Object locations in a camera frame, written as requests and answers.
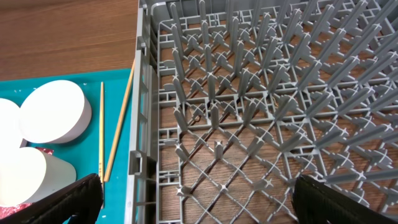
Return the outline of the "teal serving tray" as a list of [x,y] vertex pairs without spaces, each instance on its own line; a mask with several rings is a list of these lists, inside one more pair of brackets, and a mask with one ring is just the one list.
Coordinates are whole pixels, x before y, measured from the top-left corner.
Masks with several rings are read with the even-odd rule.
[[[108,157],[122,107],[130,69],[62,75],[62,80],[76,83],[87,97],[92,117],[90,124],[78,138],[65,144],[43,144],[53,150],[55,157],[69,162],[76,170],[78,179],[98,172],[99,163],[99,113],[100,88],[104,87],[104,156]],[[125,112],[123,128],[114,158],[109,182],[104,185],[104,209],[99,213],[98,223],[123,223],[129,156],[131,108]]]

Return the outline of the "left wooden chopstick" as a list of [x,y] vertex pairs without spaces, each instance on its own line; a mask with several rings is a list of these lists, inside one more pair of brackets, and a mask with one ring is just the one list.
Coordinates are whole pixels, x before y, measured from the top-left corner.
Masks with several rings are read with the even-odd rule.
[[98,174],[104,197],[104,83],[100,85],[99,101],[99,168]]

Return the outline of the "wooden chopstick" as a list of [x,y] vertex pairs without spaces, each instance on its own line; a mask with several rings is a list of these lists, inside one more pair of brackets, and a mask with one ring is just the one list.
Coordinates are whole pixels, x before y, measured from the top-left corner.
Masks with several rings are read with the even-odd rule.
[[116,151],[118,148],[118,142],[119,142],[119,138],[120,138],[123,122],[124,122],[127,103],[129,100],[129,95],[130,95],[131,89],[132,89],[132,81],[133,81],[135,66],[136,66],[136,60],[133,60],[133,64],[132,64],[129,78],[127,81],[126,89],[124,92],[124,97],[123,97],[123,102],[122,102],[120,113],[119,113],[118,123],[116,125],[116,130],[115,130],[114,137],[113,137],[111,151],[110,151],[109,158],[108,158],[108,163],[107,163],[106,172],[105,172],[105,176],[104,176],[105,182],[108,182],[111,177],[111,171],[113,168],[114,158],[116,156]]
[[104,197],[104,83],[100,85],[99,101],[99,168],[98,174]]

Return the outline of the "large white plate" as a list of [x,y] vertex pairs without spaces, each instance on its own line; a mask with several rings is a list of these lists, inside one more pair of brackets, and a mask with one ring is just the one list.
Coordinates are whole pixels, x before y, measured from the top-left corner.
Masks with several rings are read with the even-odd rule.
[[26,146],[19,129],[20,108],[13,101],[1,98],[1,150]]

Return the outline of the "white medium bowl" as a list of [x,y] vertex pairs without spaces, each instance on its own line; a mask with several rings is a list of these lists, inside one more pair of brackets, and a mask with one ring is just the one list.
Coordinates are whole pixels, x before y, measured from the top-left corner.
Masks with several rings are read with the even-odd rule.
[[61,144],[83,134],[92,117],[83,90],[69,80],[55,80],[35,89],[22,103],[19,129],[29,142]]

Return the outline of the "right wooden chopstick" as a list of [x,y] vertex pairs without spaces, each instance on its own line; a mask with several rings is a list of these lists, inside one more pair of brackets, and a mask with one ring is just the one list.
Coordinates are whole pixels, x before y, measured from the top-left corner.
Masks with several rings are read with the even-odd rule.
[[116,130],[115,130],[114,137],[113,137],[111,151],[110,151],[109,158],[108,158],[108,163],[107,163],[106,172],[105,172],[105,176],[104,176],[105,182],[108,182],[111,177],[111,171],[113,168],[114,158],[116,156],[116,151],[118,148],[118,142],[119,142],[119,138],[120,138],[123,122],[124,122],[127,103],[129,100],[129,95],[130,95],[131,89],[132,89],[132,81],[133,81],[135,66],[136,66],[136,60],[133,60],[133,64],[132,64],[129,78],[127,81],[126,89],[124,92],[124,97],[123,97],[123,102],[122,102],[120,113],[119,113],[118,123],[116,125]]

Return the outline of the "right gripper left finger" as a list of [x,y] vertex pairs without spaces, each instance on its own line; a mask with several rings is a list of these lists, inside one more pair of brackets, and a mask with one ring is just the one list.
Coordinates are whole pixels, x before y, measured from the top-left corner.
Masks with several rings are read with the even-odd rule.
[[103,189],[100,177],[92,173],[3,218],[1,223],[95,223],[102,204]]

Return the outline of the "grey dishwasher rack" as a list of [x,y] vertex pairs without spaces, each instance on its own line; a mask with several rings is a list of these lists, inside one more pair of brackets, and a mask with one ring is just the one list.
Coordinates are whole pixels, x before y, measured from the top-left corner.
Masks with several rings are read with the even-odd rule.
[[125,223],[296,222],[309,175],[397,219],[396,1],[140,1]]

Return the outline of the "white cup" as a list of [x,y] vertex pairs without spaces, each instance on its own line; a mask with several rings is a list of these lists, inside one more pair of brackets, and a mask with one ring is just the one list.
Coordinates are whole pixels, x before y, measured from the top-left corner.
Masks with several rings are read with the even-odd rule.
[[1,206],[34,203],[76,181],[68,162],[33,147],[1,151]]

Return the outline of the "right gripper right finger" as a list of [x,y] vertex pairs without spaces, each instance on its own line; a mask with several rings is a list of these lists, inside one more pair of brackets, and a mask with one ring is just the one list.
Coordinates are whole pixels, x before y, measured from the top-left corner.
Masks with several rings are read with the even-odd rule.
[[292,205],[299,223],[395,223],[308,175],[301,175],[294,186]]

